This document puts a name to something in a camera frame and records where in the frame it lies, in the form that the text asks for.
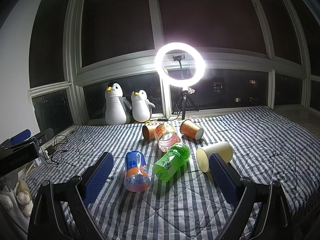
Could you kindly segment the small penguin plush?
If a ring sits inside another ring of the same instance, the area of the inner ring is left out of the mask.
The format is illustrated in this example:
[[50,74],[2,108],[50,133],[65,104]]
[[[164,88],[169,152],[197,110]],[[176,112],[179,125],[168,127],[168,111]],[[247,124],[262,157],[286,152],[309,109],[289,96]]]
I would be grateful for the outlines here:
[[133,91],[131,94],[132,115],[136,122],[145,123],[152,117],[155,104],[150,102],[146,91]]

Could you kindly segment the white power strip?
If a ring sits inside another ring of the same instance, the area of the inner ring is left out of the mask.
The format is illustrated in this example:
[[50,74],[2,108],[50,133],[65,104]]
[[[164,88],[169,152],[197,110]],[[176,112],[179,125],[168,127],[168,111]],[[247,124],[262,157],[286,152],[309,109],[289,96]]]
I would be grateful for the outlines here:
[[39,148],[39,156],[41,160],[49,160],[49,155],[47,150],[43,150],[42,147]]

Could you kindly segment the phone clamp holder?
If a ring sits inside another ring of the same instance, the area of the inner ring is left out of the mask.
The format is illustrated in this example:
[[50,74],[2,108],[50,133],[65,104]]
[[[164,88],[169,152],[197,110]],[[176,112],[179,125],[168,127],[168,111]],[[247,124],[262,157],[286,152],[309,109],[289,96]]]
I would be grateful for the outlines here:
[[176,55],[176,56],[173,56],[172,58],[173,58],[174,61],[179,61],[179,62],[181,62],[182,60],[185,59],[185,55],[184,55],[184,54],[182,54],[182,55]]

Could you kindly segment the orange glitter paper cup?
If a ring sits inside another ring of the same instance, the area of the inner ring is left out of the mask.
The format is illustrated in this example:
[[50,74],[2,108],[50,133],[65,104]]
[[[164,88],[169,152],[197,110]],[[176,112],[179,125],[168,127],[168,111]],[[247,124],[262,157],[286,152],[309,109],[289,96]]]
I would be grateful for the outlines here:
[[204,130],[190,119],[186,119],[180,125],[180,133],[192,139],[200,140],[204,134]]

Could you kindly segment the black tripod stand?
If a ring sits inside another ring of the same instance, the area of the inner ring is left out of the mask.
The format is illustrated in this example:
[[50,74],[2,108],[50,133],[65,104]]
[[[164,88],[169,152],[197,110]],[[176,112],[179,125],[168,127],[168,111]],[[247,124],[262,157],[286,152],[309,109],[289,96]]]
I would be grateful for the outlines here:
[[195,101],[191,98],[191,95],[195,93],[193,88],[182,88],[178,93],[178,99],[173,103],[173,109],[171,113],[173,115],[180,116],[181,119],[185,119],[187,104],[190,103],[195,111],[199,111],[199,108],[196,106]]

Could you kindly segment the beige plush toy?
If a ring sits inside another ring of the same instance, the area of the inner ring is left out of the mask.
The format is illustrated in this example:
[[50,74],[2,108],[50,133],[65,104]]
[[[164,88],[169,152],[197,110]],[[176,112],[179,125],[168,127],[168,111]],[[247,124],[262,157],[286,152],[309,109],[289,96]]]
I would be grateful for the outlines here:
[[18,179],[11,189],[7,181],[1,179],[1,206],[5,211],[15,210],[16,214],[29,218],[33,208],[33,200],[29,187],[23,179]]

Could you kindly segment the blue orange bottle cup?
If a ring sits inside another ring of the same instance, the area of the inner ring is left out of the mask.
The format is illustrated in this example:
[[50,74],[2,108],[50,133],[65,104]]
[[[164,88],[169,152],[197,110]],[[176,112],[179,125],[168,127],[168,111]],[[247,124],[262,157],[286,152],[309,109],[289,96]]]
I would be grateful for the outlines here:
[[145,157],[139,150],[127,152],[125,155],[124,186],[131,192],[142,192],[150,186]]

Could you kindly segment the green plastic bottle cup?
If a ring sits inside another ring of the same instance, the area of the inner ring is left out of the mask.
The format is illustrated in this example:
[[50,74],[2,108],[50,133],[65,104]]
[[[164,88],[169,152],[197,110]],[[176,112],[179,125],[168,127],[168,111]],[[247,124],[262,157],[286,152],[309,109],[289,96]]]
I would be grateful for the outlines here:
[[168,182],[190,157],[190,148],[181,142],[175,143],[152,168],[156,177]]

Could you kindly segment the large penguin plush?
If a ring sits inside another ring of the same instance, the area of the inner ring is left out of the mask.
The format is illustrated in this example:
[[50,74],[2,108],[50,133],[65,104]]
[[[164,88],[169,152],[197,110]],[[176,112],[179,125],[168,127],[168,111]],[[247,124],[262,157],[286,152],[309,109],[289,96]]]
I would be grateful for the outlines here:
[[111,81],[105,90],[105,121],[108,125],[128,124],[131,120],[131,103],[125,96],[119,83]]

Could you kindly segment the orange label plastic cup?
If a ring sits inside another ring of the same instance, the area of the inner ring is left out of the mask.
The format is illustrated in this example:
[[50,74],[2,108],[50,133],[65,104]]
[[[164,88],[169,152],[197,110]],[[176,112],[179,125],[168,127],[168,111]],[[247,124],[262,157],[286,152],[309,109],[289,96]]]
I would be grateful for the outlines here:
[[162,123],[155,128],[155,138],[159,149],[164,153],[174,144],[181,141],[175,128],[167,122]]

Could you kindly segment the blue striped quilt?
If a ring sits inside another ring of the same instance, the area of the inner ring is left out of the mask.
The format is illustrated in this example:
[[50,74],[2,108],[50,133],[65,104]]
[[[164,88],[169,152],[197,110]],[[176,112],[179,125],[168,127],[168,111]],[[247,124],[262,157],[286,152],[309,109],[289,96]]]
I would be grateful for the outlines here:
[[[319,139],[307,129],[264,107],[196,119],[203,128],[200,141],[182,138],[192,153],[226,141],[233,148],[232,166],[256,183],[279,181],[294,224],[319,204]],[[150,186],[131,192],[124,186],[125,155],[144,154]],[[63,183],[81,175],[110,152],[114,166],[89,211],[107,239],[214,239],[233,207],[209,173],[203,173],[192,154],[168,181],[153,173],[162,156],[157,141],[145,141],[142,126],[79,126],[54,155],[27,176],[32,195],[43,180]]]

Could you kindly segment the brown paper cup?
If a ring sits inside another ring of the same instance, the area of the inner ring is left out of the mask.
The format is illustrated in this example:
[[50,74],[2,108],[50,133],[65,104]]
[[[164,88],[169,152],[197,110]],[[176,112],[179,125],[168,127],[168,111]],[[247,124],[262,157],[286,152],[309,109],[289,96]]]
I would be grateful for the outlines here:
[[142,127],[142,134],[146,141],[151,141],[155,139],[155,129],[157,125],[144,125]]

